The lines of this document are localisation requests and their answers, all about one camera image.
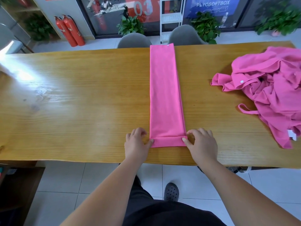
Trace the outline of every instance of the red fire extinguisher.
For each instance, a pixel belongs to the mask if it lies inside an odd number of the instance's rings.
[[[77,42],[71,35],[71,33],[70,33],[69,29],[67,28],[67,26],[65,25],[64,21],[60,17],[55,16],[55,24],[58,26],[59,30],[61,30],[62,34],[65,36],[65,38],[67,39],[67,41],[69,42],[71,47],[76,47]]]
[[[100,6],[100,2],[99,0],[94,0],[93,3],[92,3],[92,9],[94,11],[95,14],[98,14],[100,13],[100,10],[101,10],[101,6]],[[102,14],[98,14],[96,15],[96,18],[99,22],[99,25],[101,27],[102,30],[107,30],[107,25],[106,25],[106,22],[103,18],[103,15]]]
[[[67,28],[69,29],[71,35],[74,37],[75,41],[77,42],[77,44],[79,46],[83,46],[85,45],[85,41],[84,38],[81,36],[75,22],[73,21],[72,17],[68,18],[67,15],[63,15],[64,16],[64,23],[66,24]]]

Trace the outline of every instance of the wood grain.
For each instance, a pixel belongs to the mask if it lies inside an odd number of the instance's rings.
[[[232,61],[291,42],[175,47],[186,130],[211,129],[228,166],[301,168],[301,142],[281,149],[240,90],[210,86]],[[0,56],[0,160],[121,162],[125,135],[149,131],[149,49]],[[152,148],[147,163],[195,165],[187,148]]]

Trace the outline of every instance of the forearm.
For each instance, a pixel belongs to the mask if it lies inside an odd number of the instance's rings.
[[[216,188],[236,226],[301,225],[301,221],[218,161],[207,162],[202,170]]]
[[[121,226],[141,163],[125,159],[61,226]]]

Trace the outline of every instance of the finger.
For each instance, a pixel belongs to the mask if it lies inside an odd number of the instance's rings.
[[[135,130],[135,134],[134,135],[137,135],[137,136],[142,136],[142,135],[146,135],[147,132],[145,131],[144,128],[137,128]]]
[[[133,131],[132,131],[130,137],[132,137],[132,136],[134,135],[135,131],[136,131],[136,129],[133,129]]]
[[[193,134],[194,137],[197,139],[201,133],[199,132],[199,130],[191,129],[187,132],[187,134]]]
[[[154,140],[151,139],[151,140],[148,141],[147,144],[145,144],[145,146],[149,149],[149,148],[151,148],[151,146],[152,146],[153,143],[154,143]]]
[[[213,133],[211,130],[208,130],[207,132],[208,132],[209,136],[213,137]]]
[[[203,128],[199,128],[200,133],[202,133],[204,136],[208,136],[208,132],[203,129]]]
[[[193,146],[193,144],[190,143],[190,141],[188,139],[183,137],[182,140],[183,140],[184,144],[188,147],[188,149]]]
[[[126,134],[126,141],[129,141],[129,140],[130,140],[130,136],[131,136],[130,133],[127,133],[127,134]]]

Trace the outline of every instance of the pink fabric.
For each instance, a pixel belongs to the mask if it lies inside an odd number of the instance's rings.
[[[152,147],[185,146],[186,138],[175,49],[150,46],[150,139]]]
[[[232,63],[232,74],[217,73],[212,86],[223,91],[241,89],[256,105],[258,114],[283,148],[292,148],[288,129],[301,135],[301,50],[268,47],[264,53],[247,54]]]

